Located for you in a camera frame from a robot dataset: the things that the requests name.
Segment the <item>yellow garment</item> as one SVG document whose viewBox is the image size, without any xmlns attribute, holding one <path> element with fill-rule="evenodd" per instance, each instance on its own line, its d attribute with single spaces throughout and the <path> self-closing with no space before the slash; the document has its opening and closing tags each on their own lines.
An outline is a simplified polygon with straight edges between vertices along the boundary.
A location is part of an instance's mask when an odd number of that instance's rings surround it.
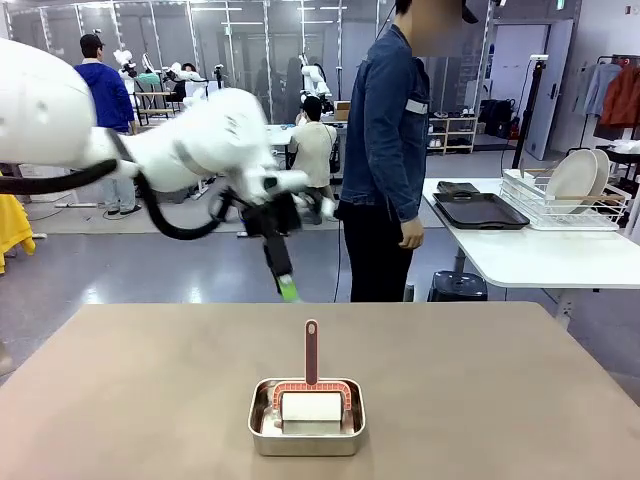
<svg viewBox="0 0 640 480">
<path fill-rule="evenodd" d="M 14 195 L 0 194 L 0 275 L 5 274 L 5 255 L 19 246 L 34 255 L 36 244 L 27 212 Z"/>
</svg>

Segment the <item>orange hanging jacket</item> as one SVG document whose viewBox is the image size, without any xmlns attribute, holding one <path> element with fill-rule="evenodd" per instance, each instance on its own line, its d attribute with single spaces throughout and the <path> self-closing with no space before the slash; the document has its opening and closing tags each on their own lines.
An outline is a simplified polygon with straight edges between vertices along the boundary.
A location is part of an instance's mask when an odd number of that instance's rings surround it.
<svg viewBox="0 0 640 480">
<path fill-rule="evenodd" d="M 599 123 L 633 128 L 640 118 L 640 67 L 626 66 L 610 82 Z"/>
</svg>

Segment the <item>person's right denim forearm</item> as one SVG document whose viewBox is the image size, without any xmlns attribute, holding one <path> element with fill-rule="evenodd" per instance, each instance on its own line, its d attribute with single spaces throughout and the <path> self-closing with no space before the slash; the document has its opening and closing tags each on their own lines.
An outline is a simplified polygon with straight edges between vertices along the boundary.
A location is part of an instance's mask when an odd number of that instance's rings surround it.
<svg viewBox="0 0 640 480">
<path fill-rule="evenodd" d="M 426 172 L 425 149 L 411 148 L 402 153 L 386 155 L 381 167 L 384 171 L 384 191 L 398 220 L 401 223 L 415 220 Z"/>
</svg>

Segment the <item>black bags pile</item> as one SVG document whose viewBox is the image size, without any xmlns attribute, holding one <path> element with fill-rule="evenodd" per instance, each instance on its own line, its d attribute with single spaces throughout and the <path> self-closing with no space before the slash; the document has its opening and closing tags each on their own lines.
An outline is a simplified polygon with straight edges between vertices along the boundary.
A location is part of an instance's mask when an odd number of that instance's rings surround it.
<svg viewBox="0 0 640 480">
<path fill-rule="evenodd" d="M 484 133 L 486 135 L 509 139 L 512 125 L 515 120 L 518 120 L 516 113 L 516 101 L 514 99 L 483 100 L 480 103 L 478 122 L 484 124 Z"/>
</svg>

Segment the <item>black tripod stand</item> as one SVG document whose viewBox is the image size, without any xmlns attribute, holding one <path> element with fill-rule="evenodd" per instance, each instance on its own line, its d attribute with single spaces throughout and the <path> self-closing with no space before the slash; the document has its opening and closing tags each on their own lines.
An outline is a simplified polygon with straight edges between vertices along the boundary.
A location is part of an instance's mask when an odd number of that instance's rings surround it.
<svg viewBox="0 0 640 480">
<path fill-rule="evenodd" d="M 533 62 L 532 69 L 532 81 L 529 89 L 529 95 L 526 103 L 526 107 L 523 112 L 520 135 L 516 144 L 514 157 L 512 160 L 512 169 L 519 169 L 521 167 L 521 157 L 524 150 L 525 141 L 527 139 L 533 111 L 538 95 L 541 78 L 543 71 L 546 68 L 549 56 L 547 54 L 534 54 L 530 56 L 530 61 Z"/>
</svg>

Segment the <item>dark grey folded cloth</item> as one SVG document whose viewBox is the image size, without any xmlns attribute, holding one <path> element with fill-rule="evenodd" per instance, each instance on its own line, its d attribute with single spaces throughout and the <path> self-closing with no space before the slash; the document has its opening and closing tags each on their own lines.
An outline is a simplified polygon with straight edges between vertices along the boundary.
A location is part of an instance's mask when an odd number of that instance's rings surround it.
<svg viewBox="0 0 640 480">
<path fill-rule="evenodd" d="M 469 182 L 439 181 L 437 192 L 451 196 L 471 196 L 477 194 L 479 190 Z"/>
</svg>

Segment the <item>white round plate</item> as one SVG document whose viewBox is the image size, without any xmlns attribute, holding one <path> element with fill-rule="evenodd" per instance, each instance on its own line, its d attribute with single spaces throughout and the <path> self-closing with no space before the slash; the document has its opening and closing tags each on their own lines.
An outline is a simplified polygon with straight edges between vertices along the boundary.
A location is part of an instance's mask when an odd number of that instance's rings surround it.
<svg viewBox="0 0 640 480">
<path fill-rule="evenodd" d="M 610 172 L 610 160 L 607 153 L 601 149 L 592 149 L 591 153 L 597 160 L 597 173 L 594 184 L 589 193 L 590 196 L 601 196 L 608 184 Z"/>
<path fill-rule="evenodd" d="M 574 151 L 560 162 L 545 190 L 552 212 L 570 214 L 580 206 L 591 192 L 597 171 L 596 156 L 586 149 Z"/>
</svg>

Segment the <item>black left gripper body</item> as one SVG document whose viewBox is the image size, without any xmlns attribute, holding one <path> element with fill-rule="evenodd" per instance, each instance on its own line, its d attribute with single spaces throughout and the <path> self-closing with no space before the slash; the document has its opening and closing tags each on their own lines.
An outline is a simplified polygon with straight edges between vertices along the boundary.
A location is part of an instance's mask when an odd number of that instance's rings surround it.
<svg viewBox="0 0 640 480">
<path fill-rule="evenodd" d="M 242 221 L 249 237 L 288 235 L 302 227 L 291 193 L 280 193 L 264 204 L 244 208 Z"/>
</svg>

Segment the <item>black clothes rack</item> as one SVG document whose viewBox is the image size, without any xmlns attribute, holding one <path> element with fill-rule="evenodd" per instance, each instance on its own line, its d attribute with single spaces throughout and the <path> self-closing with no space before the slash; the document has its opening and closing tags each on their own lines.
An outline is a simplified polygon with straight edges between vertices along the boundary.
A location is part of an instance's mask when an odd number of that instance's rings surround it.
<svg viewBox="0 0 640 480">
<path fill-rule="evenodd" d="M 595 116 L 595 115 L 586 116 L 584 114 L 585 96 L 587 94 L 587 89 L 589 87 L 589 83 L 591 81 L 594 68 L 597 64 L 602 64 L 602 63 L 618 64 L 621 67 L 621 70 L 626 66 L 640 67 L 640 55 L 618 55 L 618 54 L 613 54 L 608 56 L 603 55 L 598 57 L 594 65 L 581 69 L 580 79 L 582 81 L 582 84 L 585 85 L 585 87 L 581 87 L 580 94 L 576 97 L 576 100 L 574 101 L 573 111 L 581 114 L 584 117 L 584 122 L 582 126 L 579 145 L 577 147 L 569 149 L 568 152 L 572 152 L 572 151 L 578 150 L 579 148 L 584 147 L 587 126 L 589 125 L 590 122 L 593 123 L 593 127 L 594 127 L 593 136 L 597 138 L 605 138 L 606 135 L 611 132 L 619 133 L 623 129 L 627 129 L 627 128 L 616 128 L 616 127 L 609 127 L 609 126 L 602 125 L 599 123 L 601 116 Z M 636 125 L 632 128 L 633 133 L 636 133 L 636 130 L 638 128 L 640 128 L 640 118 L 638 119 L 638 122 L 636 123 Z"/>
</svg>

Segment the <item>white side table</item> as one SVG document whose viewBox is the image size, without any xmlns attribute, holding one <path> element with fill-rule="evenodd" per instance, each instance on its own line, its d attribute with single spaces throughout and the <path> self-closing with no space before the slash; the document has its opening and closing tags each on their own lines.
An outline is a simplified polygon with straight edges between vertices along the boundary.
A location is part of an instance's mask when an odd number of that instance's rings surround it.
<svg viewBox="0 0 640 480">
<path fill-rule="evenodd" d="M 438 217 L 495 286 L 640 290 L 640 245 L 619 233 L 461 230 Z"/>
</svg>

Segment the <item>person in denim jacket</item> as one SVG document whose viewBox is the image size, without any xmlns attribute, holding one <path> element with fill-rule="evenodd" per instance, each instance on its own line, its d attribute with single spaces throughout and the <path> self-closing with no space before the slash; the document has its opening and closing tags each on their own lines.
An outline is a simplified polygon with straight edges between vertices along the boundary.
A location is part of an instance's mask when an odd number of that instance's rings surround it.
<svg viewBox="0 0 640 480">
<path fill-rule="evenodd" d="M 354 81 L 343 183 L 353 302 L 400 302 L 414 251 L 399 246 L 401 222 L 384 191 L 383 158 L 411 148 L 427 156 L 430 81 L 424 58 L 478 19 L 466 0 L 395 0 L 390 27 L 372 44 Z"/>
</svg>

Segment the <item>dark brown plastic tray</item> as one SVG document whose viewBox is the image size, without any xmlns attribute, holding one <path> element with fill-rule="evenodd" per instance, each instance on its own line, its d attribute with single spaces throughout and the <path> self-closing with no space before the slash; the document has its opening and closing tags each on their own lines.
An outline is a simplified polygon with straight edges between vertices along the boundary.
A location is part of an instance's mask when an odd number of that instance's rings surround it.
<svg viewBox="0 0 640 480">
<path fill-rule="evenodd" d="M 461 230 L 520 230 L 528 217 L 492 193 L 434 194 L 435 205 L 447 221 Z"/>
</svg>

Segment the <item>black plastic stool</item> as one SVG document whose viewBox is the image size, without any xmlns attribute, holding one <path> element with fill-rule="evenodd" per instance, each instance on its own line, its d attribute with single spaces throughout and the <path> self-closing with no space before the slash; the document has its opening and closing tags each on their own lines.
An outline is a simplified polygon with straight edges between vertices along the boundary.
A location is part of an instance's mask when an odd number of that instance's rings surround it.
<svg viewBox="0 0 640 480">
<path fill-rule="evenodd" d="M 428 302 L 482 302 L 488 300 L 485 280 L 476 274 L 437 271 L 432 277 Z"/>
</svg>

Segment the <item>white door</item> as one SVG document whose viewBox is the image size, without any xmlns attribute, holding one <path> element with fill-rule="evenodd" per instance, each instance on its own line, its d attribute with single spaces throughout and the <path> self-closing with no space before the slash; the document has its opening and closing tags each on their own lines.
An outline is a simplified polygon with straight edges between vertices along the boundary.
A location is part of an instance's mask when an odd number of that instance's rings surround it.
<svg viewBox="0 0 640 480">
<path fill-rule="evenodd" d="M 525 151 L 539 161 L 543 160 L 562 84 L 573 21 L 563 20 L 550 26 L 546 44 L 548 59 L 538 88 L 530 128 L 524 144 Z"/>
</svg>

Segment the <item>crouching person in beige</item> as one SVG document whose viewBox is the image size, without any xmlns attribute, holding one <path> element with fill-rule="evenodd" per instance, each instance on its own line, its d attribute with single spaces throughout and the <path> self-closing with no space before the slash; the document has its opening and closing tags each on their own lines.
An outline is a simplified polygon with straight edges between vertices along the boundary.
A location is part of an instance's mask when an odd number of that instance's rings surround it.
<svg viewBox="0 0 640 480">
<path fill-rule="evenodd" d="M 292 168 L 308 177 L 307 190 L 327 199 L 328 210 L 324 218 L 334 221 L 335 199 L 330 186 L 330 159 L 337 142 L 337 130 L 321 121 L 322 102 L 307 96 L 303 101 L 303 123 L 298 123 L 291 134 L 289 152 L 294 155 Z"/>
</svg>

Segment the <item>pink maroon lint roller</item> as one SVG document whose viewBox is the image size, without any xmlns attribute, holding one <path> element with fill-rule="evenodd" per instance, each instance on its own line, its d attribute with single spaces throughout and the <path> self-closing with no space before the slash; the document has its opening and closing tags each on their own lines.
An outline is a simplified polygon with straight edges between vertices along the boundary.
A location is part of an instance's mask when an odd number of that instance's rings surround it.
<svg viewBox="0 0 640 480">
<path fill-rule="evenodd" d="M 342 380 L 321 380 L 318 374 L 318 323 L 309 319 L 304 333 L 304 378 L 276 384 L 272 408 L 284 435 L 339 435 L 352 407 L 350 387 Z"/>
</svg>

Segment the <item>white shoe rack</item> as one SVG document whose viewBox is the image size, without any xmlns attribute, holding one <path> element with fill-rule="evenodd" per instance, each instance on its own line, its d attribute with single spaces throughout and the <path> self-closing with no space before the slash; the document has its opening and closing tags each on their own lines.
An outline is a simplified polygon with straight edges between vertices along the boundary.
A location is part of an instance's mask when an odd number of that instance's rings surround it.
<svg viewBox="0 0 640 480">
<path fill-rule="evenodd" d="M 446 155 L 449 153 L 471 153 L 474 149 L 477 118 L 431 117 L 427 135 L 427 151 Z"/>
</svg>

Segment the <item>person's right hand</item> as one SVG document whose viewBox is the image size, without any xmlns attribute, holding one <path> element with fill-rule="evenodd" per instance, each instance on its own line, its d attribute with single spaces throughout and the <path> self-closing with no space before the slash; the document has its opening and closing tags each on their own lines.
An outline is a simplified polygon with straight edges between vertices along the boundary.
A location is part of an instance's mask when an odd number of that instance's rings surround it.
<svg viewBox="0 0 640 480">
<path fill-rule="evenodd" d="M 424 227 L 418 217 L 401 223 L 402 240 L 399 246 L 403 249 L 415 250 L 424 242 Z"/>
</svg>

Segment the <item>grey hanging shirt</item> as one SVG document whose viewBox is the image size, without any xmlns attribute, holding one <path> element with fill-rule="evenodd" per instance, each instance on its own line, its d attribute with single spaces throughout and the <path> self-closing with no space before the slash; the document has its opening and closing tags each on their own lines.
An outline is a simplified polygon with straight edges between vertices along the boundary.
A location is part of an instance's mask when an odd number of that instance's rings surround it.
<svg viewBox="0 0 640 480">
<path fill-rule="evenodd" d="M 618 76 L 620 71 L 621 67 L 615 63 L 602 63 L 595 66 L 585 96 L 584 114 L 586 116 L 602 115 L 609 84 Z"/>
</svg>

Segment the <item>man in blue hoodie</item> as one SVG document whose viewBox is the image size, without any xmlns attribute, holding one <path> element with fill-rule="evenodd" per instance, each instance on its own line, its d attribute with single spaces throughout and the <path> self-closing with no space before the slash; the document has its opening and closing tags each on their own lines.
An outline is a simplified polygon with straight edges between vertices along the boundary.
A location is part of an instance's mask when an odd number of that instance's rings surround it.
<svg viewBox="0 0 640 480">
<path fill-rule="evenodd" d="M 118 72 L 102 62 L 103 42 L 96 34 L 84 34 L 79 44 L 83 61 L 74 68 L 89 87 L 97 125 L 124 135 L 134 133 L 134 112 L 128 91 Z M 141 209 L 131 179 L 109 178 L 103 188 L 109 216 L 125 216 Z"/>
</svg>

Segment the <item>rectangular steel container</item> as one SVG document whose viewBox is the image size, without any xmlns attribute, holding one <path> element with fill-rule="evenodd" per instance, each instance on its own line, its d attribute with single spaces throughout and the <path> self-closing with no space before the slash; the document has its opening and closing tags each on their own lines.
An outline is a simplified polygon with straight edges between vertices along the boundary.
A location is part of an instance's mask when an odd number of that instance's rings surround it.
<svg viewBox="0 0 640 480">
<path fill-rule="evenodd" d="M 321 383 L 340 385 L 339 428 L 323 428 L 320 421 L 282 419 L 280 397 L 297 378 L 267 378 L 254 388 L 248 429 L 256 451 L 263 456 L 353 456 L 367 438 L 364 401 L 360 385 L 352 379 L 325 379 Z"/>
</svg>

